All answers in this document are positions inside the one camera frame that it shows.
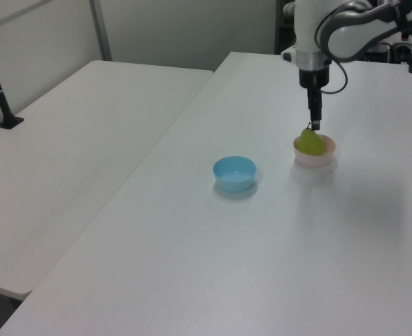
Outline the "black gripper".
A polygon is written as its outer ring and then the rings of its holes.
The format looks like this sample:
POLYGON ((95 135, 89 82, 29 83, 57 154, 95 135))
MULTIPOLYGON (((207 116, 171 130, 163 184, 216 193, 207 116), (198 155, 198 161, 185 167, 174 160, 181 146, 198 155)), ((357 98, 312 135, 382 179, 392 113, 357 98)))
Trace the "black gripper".
POLYGON ((317 99, 321 89, 329 82, 329 67, 320 70, 299 70, 299 84, 307 90, 311 129, 320 130, 322 120, 322 101, 317 99))

